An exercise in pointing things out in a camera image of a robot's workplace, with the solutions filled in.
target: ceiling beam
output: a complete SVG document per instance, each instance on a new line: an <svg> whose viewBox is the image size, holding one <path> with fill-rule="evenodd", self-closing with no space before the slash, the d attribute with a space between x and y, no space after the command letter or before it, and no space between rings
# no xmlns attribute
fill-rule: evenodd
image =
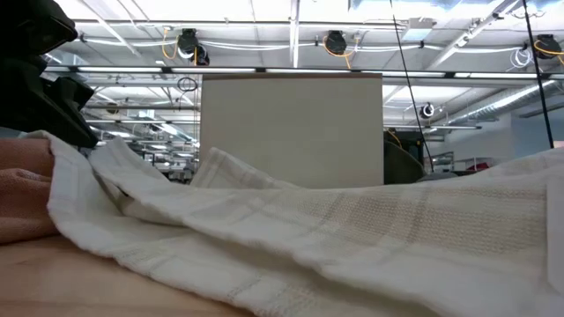
<svg viewBox="0 0 564 317"><path fill-rule="evenodd" d="M98 26L97 20L92 19L74 19L77 26ZM106 20L109 26L131 26L129 20ZM182 20L133 20L136 26L171 26L171 27L290 27L289 21L182 21ZM398 20L397 28L404 30L406 28L406 20ZM381 23L347 23L347 22L300 22L302 27L322 28L322 29L360 29L360 30L389 30L396 31L394 23L389 20L383 20Z"/></svg>
<svg viewBox="0 0 564 317"><path fill-rule="evenodd" d="M292 0L290 7L290 64L298 68L300 49L300 0Z"/></svg>

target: wooden table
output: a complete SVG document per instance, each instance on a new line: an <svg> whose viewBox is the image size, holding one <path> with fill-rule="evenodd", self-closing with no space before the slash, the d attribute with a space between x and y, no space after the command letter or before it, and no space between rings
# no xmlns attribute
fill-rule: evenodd
<svg viewBox="0 0 564 317"><path fill-rule="evenodd" d="M250 316L154 282L62 236L0 246L0 316Z"/></svg>

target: beige panel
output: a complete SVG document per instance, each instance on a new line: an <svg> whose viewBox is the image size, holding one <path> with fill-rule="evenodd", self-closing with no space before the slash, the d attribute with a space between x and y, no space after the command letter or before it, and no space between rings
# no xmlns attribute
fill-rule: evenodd
<svg viewBox="0 0 564 317"><path fill-rule="evenodd" d="M383 183L377 74L204 76L202 159L217 147L306 188Z"/></svg>

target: ceiling pipe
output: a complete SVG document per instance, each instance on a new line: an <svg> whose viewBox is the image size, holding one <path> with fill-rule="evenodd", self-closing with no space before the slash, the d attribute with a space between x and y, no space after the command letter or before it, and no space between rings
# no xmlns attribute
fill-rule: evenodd
<svg viewBox="0 0 564 317"><path fill-rule="evenodd" d="M562 83L556 80L549 80L543 83L545 95L552 96L562 93ZM456 114L466 112L465 114L455 116L451 114L449 120L441 120L446 126L452 124L461 124L467 121L477 121L489 119L501 114L506 114L520 107L525 107L538 100L540 91L538 85L528 85L519 89L506 89L498 92L493 96L485 98L475 104L458 111Z"/></svg>
<svg viewBox="0 0 564 317"><path fill-rule="evenodd" d="M85 108L87 109L102 109L102 110L190 110L190 111L197 111L199 110L198 107L195 106L166 106L166 107L159 107L159 106L151 106L151 105L123 105L123 106L114 106L114 105L91 105L86 104Z"/></svg>
<svg viewBox="0 0 564 317"><path fill-rule="evenodd" d="M91 19L75 19L77 26L97 26L98 22ZM109 26L131 26L131 21L126 20L105 20ZM290 27L289 21L181 21L181 20L133 20L136 26L171 26L171 27ZM389 20L383 20L381 23L347 23L347 22L300 22L302 27L323 28L323 29L360 29L360 30L385 30L396 31L394 23ZM407 21L397 22L397 28L404 30Z"/></svg>
<svg viewBox="0 0 564 317"><path fill-rule="evenodd" d="M108 22L106 22L106 20L100 15L98 14L98 12L96 12L95 9L93 9L90 4L87 4L85 0L76 0L79 4L82 4L85 6L86 9L88 9L93 15L94 17L96 17L96 20L98 21L98 23L103 26L106 30L108 30L108 32L110 32L112 35L114 35L114 37L116 39L118 39L121 43L123 43L123 45L125 45L127 48L130 49L131 53L133 53L135 56L139 57L139 58L143 58L141 56L141 53L139 53L139 51L134 48L131 44L129 44L118 32L116 32L112 26L110 26L108 24Z"/></svg>

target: folded cloth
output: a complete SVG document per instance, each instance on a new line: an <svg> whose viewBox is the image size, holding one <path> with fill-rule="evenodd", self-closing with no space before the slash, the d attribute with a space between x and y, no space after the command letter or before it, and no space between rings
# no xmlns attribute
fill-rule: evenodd
<svg viewBox="0 0 564 317"><path fill-rule="evenodd" d="M57 234L47 212L54 159L46 139L0 139L0 244Z"/></svg>
<svg viewBox="0 0 564 317"><path fill-rule="evenodd" d="M323 190L285 186L216 150L195 179L210 188L198 188L168 182L120 139L89 163L42 136L56 157L48 209L63 235L258 316L563 311L546 264L546 205L562 191L550 180L564 178L564 149L463 178Z"/></svg>

